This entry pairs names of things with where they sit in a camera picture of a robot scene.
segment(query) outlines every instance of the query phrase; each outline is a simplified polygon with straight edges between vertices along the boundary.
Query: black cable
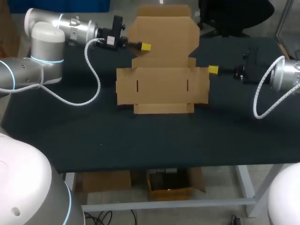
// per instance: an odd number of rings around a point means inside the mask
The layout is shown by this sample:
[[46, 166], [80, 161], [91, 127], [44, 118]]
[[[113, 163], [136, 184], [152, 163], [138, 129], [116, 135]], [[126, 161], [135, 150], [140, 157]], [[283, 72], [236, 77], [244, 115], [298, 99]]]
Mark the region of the black cable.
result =
[[111, 213], [111, 216], [110, 216], [109, 221], [108, 221], [108, 223], [107, 223], [107, 225], [109, 225], [110, 222], [111, 222], [111, 220], [112, 220], [112, 217], [113, 217], [113, 212], [112, 212], [112, 211], [108, 211], [108, 212], [104, 215], [104, 217], [103, 217], [102, 219], [100, 219], [100, 216], [102, 215], [102, 213], [103, 213], [103, 211], [100, 212], [100, 214], [99, 214], [98, 217], [94, 217], [94, 216], [92, 216], [91, 214], [89, 214], [89, 213], [87, 213], [87, 212], [84, 212], [84, 214], [88, 215], [88, 216], [85, 216], [85, 218], [86, 218], [86, 219], [93, 219], [95, 225], [105, 225], [105, 224], [103, 223], [103, 220], [104, 220], [105, 217], [108, 215], [108, 213]]
[[[133, 212], [133, 210], [130, 210], [130, 211], [132, 212], [132, 214], [133, 214], [133, 216], [134, 216], [134, 218], [135, 218], [135, 225], [137, 225], [137, 220], [136, 220], [135, 213]], [[106, 224], [106, 225], [109, 225], [109, 224], [111, 223], [111, 221], [112, 221], [112, 218], [113, 218], [113, 212], [112, 212], [112, 211], [107, 211], [107, 212], [105, 213], [105, 215], [103, 216], [103, 218], [100, 219], [102, 213], [103, 213], [103, 211], [99, 213], [99, 216], [98, 216], [98, 217], [94, 217], [94, 216], [92, 216], [91, 214], [89, 214], [89, 213], [87, 213], [87, 212], [84, 212], [84, 214], [85, 214], [85, 219], [92, 219], [92, 220], [94, 221], [94, 224], [95, 224], [95, 225], [105, 225], [105, 224], [103, 223], [103, 221], [104, 221], [104, 219], [106, 218], [106, 216], [110, 213], [111, 216], [110, 216], [110, 218], [109, 218], [108, 223]]]
[[133, 210], [130, 210], [135, 218], [135, 225], [137, 225], [137, 220], [136, 220], [136, 216], [135, 216], [135, 213], [133, 212]]

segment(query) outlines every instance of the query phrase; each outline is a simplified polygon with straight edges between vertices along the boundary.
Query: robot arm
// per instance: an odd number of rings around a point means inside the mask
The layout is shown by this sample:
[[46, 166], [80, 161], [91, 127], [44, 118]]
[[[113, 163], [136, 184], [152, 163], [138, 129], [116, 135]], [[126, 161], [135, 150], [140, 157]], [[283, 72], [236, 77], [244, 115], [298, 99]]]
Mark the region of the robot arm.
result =
[[111, 29], [99, 28], [94, 21], [80, 20], [78, 16], [70, 18], [64, 14], [29, 9], [24, 28], [31, 37], [31, 56], [0, 60], [0, 93], [7, 95], [24, 90], [20, 88], [59, 82], [65, 43], [86, 46], [95, 40], [97, 46], [102, 48], [117, 50], [118, 47], [125, 47], [127, 38], [120, 37], [121, 30], [125, 29], [122, 23], [123, 18], [115, 16]]
[[[284, 56], [280, 56], [270, 66], [262, 65], [258, 63], [257, 52], [258, 47], [250, 47], [248, 52], [243, 55], [244, 63], [233, 71], [216, 66], [211, 66], [211, 71], [217, 74], [233, 73], [233, 78], [240, 80], [243, 84], [258, 85], [254, 96], [253, 114], [255, 118], [262, 119], [291, 94], [300, 92], [300, 61], [286, 60]], [[263, 84], [270, 85], [275, 91], [287, 92], [262, 115], [258, 115], [256, 107]]]

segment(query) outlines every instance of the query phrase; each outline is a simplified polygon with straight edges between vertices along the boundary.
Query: table frame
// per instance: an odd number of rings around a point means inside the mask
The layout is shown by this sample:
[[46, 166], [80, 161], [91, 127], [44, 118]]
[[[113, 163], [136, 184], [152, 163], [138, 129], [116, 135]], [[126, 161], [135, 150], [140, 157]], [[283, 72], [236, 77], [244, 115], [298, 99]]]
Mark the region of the table frame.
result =
[[[235, 167], [243, 198], [230, 199], [195, 199], [184, 201], [164, 201], [164, 202], [128, 202], [128, 203], [111, 203], [97, 205], [83, 205], [85, 212], [97, 212], [108, 210], [139, 210], [139, 209], [160, 209], [160, 208], [182, 208], [182, 207], [204, 207], [204, 206], [229, 206], [229, 205], [246, 205], [248, 217], [254, 218], [260, 215], [263, 208], [267, 205], [269, 187], [277, 174], [285, 168], [285, 164], [275, 164], [270, 169], [266, 178], [255, 192], [251, 178], [246, 165], [237, 165]], [[72, 190], [75, 187], [75, 173], [67, 173], [65, 182]]]
[[284, 48], [285, 48], [285, 45], [284, 45], [284, 43], [283, 43], [283, 41], [282, 41], [282, 39], [280, 37], [280, 32], [282, 30], [282, 27], [283, 27], [283, 25], [285, 23], [287, 15], [289, 14], [289, 12], [290, 12], [293, 4], [294, 4], [294, 0], [287, 0], [286, 1], [285, 7], [284, 7], [284, 9], [282, 11], [282, 14], [281, 14], [281, 17], [280, 17], [280, 20], [279, 20], [279, 23], [278, 23], [278, 26], [277, 26], [276, 32], [275, 32], [277, 42], [280, 43], [280, 44], [282, 44]]

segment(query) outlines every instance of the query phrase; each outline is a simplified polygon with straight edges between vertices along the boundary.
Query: cardboard box under table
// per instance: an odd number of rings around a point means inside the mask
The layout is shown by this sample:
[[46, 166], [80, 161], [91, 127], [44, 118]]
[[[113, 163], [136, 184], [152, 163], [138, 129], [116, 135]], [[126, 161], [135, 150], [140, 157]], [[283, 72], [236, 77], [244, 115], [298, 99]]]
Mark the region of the cardboard box under table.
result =
[[155, 173], [147, 171], [150, 199], [156, 201], [187, 200], [194, 188], [205, 192], [205, 182], [201, 167], [178, 169], [176, 173]]
[[193, 113], [207, 104], [209, 72], [189, 57], [199, 45], [200, 30], [188, 6], [146, 6], [128, 31], [129, 42], [151, 44], [136, 52], [132, 68], [118, 68], [118, 105], [134, 105], [135, 114]]
[[81, 175], [81, 191], [85, 193], [128, 190], [131, 188], [130, 171], [83, 172]]

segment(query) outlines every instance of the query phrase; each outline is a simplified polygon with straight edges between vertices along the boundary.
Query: cardboard box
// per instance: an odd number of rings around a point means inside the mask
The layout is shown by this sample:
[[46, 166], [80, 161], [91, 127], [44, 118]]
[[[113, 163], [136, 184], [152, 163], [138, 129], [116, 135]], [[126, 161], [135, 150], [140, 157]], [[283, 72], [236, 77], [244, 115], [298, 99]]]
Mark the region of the cardboard box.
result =
[[81, 173], [82, 192], [126, 190], [131, 188], [130, 171], [105, 171]]
[[117, 103], [134, 105], [135, 114], [193, 113], [208, 104], [208, 68], [196, 67], [190, 53], [200, 30], [188, 6], [144, 6], [128, 31], [129, 42], [151, 44], [135, 52], [131, 68], [117, 69]]
[[7, 0], [0, 0], [0, 58], [17, 57], [20, 36], [9, 12]]
[[193, 194], [194, 188], [205, 192], [205, 182], [202, 176], [201, 167], [193, 167], [186, 170], [186, 178], [178, 177], [178, 181], [183, 182], [181, 188], [166, 188], [157, 190], [153, 187], [151, 183], [149, 172], [146, 173], [147, 176], [147, 184], [150, 199], [156, 201], [178, 201], [178, 200], [187, 200]]

